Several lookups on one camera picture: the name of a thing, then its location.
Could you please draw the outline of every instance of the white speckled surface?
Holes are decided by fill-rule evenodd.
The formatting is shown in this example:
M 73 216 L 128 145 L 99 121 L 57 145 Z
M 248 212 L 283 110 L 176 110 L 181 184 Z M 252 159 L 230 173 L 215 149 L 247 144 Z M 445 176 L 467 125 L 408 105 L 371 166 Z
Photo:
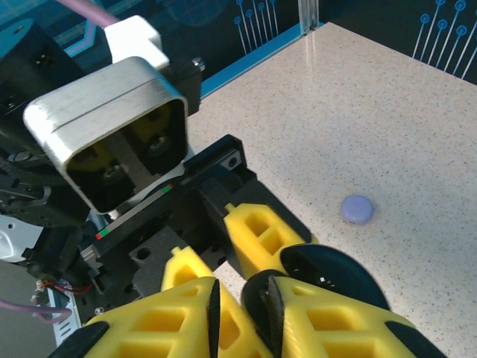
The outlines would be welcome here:
M 451 357 L 477 352 L 477 87 L 325 25 L 206 98 L 199 151 L 242 139 L 249 167 Z M 376 205 L 363 227 L 343 198 Z M 238 292 L 243 281 L 227 276 Z

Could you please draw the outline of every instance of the speckled countertop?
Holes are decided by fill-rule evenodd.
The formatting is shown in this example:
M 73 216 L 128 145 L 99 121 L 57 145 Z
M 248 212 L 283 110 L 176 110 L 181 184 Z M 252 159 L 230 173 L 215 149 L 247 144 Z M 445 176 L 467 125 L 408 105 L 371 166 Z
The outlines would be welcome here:
M 189 137 L 196 151 L 240 138 L 259 179 L 362 263 L 394 312 L 476 357 L 476 106 L 472 84 L 329 24 L 205 98 Z M 350 194 L 372 199 L 371 223 L 342 221 Z

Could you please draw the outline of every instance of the table surface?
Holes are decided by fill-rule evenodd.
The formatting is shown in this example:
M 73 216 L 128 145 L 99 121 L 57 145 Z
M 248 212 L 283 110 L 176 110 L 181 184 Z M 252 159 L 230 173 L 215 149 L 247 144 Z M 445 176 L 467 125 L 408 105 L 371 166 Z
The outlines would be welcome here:
M 477 352 L 477 87 L 333 24 L 203 100 L 199 151 L 225 134 L 321 243 L 350 254 L 393 311 L 451 357 Z M 341 201 L 366 195 L 365 226 Z M 238 293 L 243 280 L 221 267 Z

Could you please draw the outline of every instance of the small purple object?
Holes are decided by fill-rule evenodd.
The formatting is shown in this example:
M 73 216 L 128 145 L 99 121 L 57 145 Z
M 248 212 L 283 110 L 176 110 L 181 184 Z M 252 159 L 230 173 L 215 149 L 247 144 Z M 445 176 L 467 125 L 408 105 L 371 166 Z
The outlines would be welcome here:
M 347 222 L 364 225 L 371 220 L 374 207 L 371 200 L 362 195 L 351 195 L 341 203 L 341 215 Z

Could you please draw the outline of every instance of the white plastic part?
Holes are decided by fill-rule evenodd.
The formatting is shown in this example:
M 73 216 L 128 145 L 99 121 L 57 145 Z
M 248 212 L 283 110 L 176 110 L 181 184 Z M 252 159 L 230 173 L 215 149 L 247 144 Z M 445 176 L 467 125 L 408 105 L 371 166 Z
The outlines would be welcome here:
M 169 64 L 162 52 L 161 36 L 141 16 L 132 16 L 104 28 L 113 63 L 128 57 L 142 57 L 155 69 Z
M 33 248 L 43 227 L 0 216 L 0 260 L 19 263 L 26 248 Z

